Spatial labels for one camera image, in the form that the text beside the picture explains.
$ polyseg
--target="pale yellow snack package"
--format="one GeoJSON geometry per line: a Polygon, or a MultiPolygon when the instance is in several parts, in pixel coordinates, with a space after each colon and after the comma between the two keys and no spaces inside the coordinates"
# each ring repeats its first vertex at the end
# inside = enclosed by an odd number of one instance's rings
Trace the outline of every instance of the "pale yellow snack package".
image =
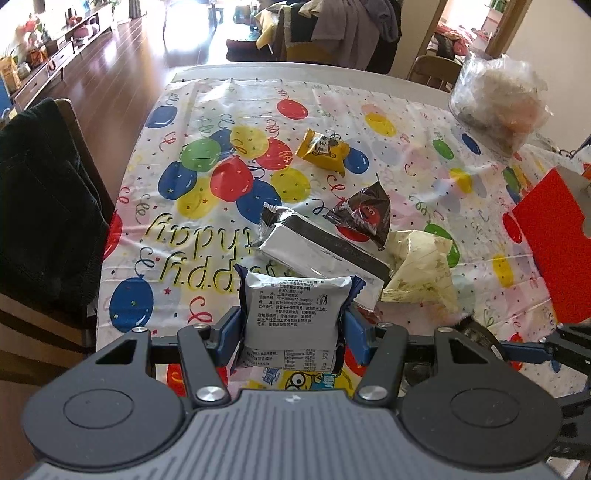
{"type": "Polygon", "coordinates": [[[459,309],[447,253],[453,242],[421,230],[390,232],[386,250],[395,258],[395,273],[382,291],[382,301],[437,301],[449,313],[459,309]]]}

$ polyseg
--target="ribbed gray surface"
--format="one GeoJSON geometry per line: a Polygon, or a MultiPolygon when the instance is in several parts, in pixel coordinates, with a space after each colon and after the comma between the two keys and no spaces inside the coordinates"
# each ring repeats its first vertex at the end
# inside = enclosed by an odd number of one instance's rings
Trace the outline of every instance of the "ribbed gray surface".
{"type": "Polygon", "coordinates": [[[203,410],[167,452],[112,473],[42,464],[33,480],[556,480],[541,463],[478,473],[439,462],[410,443],[385,410],[343,391],[246,390],[230,407],[203,410]]]}

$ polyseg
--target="wooden chair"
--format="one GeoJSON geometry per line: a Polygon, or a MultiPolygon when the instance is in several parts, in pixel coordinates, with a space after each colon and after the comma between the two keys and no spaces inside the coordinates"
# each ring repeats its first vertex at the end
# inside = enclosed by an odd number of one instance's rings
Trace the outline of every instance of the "wooden chair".
{"type": "MultiPolygon", "coordinates": [[[[72,103],[68,99],[59,99],[56,104],[70,131],[80,160],[99,194],[103,217],[109,222],[115,205],[92,160],[72,103]]],[[[96,350],[96,316],[87,316],[86,309],[66,312],[38,304],[33,298],[13,298],[0,294],[0,326],[9,329],[4,329],[6,335],[19,334],[14,336],[11,346],[18,343],[17,350],[26,349],[33,356],[22,356],[21,352],[7,351],[2,349],[5,346],[0,347],[0,380],[41,386],[96,350]],[[66,363],[67,366],[41,359],[43,356],[53,357],[51,351],[58,352],[55,349],[62,350],[62,364],[66,363]]]]}
{"type": "Polygon", "coordinates": [[[423,55],[414,61],[407,80],[450,92],[456,84],[462,65],[443,57],[423,55]]]}

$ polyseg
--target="white snack package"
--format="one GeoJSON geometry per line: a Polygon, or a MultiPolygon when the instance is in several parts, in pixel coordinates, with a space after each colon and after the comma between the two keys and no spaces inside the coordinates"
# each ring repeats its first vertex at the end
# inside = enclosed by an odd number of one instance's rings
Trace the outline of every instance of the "white snack package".
{"type": "Polygon", "coordinates": [[[253,246],[303,277],[356,275],[363,279],[365,287],[355,297],[355,303],[370,312],[389,281],[388,265],[287,207],[265,205],[259,239],[253,246]]]}
{"type": "Polygon", "coordinates": [[[241,303],[246,301],[247,312],[241,364],[332,371],[339,316],[363,281],[356,277],[276,278],[246,272],[241,272],[245,274],[241,303]]]}

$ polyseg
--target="tablecloth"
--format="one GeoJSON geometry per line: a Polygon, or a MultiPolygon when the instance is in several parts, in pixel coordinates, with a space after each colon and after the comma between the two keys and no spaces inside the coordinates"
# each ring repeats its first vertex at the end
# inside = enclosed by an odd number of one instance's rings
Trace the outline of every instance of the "tablecloth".
{"type": "MultiPolygon", "coordinates": [[[[462,309],[500,339],[537,340],[553,328],[554,312],[510,212],[558,164],[583,171],[581,159],[528,145],[499,157],[451,113],[382,93],[281,80],[172,83],[141,132],[119,192],[102,269],[98,347],[134,326],[164,336],[216,322],[239,304],[237,263],[289,274],[247,246],[264,202],[289,206],[376,254],[371,241],[323,217],[376,175],[391,200],[391,230],[453,240],[447,260],[462,309]],[[307,128],[350,145],[344,177],[294,155],[307,128]]],[[[428,304],[380,303],[375,313],[416,334],[445,321],[428,304]]],[[[556,363],[514,366],[556,396],[584,381],[556,363]]],[[[352,393],[363,370],[347,351],[339,375],[239,369],[229,386],[234,393],[243,386],[352,393]]],[[[182,392],[178,365],[159,365],[157,376],[182,392]]]]}

